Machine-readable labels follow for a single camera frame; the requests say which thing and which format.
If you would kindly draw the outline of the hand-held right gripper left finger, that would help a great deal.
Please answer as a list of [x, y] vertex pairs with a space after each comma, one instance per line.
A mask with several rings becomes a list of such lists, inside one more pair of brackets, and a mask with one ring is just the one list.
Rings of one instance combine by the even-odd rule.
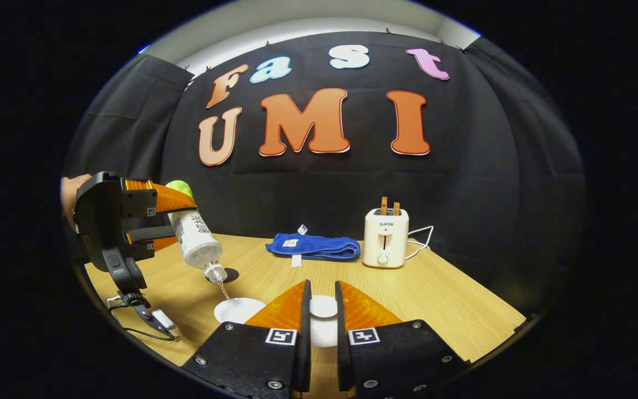
[[300, 398], [311, 385], [311, 282], [304, 280], [246, 323], [222, 323], [182, 369], [235, 398]]

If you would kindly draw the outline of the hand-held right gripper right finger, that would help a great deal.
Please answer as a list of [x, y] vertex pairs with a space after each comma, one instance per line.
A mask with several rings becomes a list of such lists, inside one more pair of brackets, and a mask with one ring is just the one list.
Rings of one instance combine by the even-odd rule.
[[349, 398], [435, 398], [470, 368], [427, 321], [402, 321], [343, 281], [335, 298], [338, 385]]

